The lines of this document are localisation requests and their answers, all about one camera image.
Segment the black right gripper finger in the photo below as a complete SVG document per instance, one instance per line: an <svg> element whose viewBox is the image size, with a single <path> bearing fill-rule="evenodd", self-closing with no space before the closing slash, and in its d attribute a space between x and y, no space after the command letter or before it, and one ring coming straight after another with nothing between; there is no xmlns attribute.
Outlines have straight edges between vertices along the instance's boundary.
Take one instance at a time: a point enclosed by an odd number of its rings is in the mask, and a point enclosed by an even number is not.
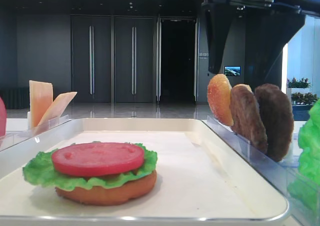
<svg viewBox="0 0 320 226"><path fill-rule="evenodd" d="M305 25L305 15L251 10L245 16L244 82L281 86L283 47Z"/></svg>

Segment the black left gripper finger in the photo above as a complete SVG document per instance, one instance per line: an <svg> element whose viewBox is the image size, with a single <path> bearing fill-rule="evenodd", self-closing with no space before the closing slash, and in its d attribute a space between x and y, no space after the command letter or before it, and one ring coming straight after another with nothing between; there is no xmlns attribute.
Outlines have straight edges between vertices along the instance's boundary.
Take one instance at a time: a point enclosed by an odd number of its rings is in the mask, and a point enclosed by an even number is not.
<svg viewBox="0 0 320 226"><path fill-rule="evenodd" d="M201 5L208 48L208 71L218 74L236 8L227 0L204 0Z"/></svg>

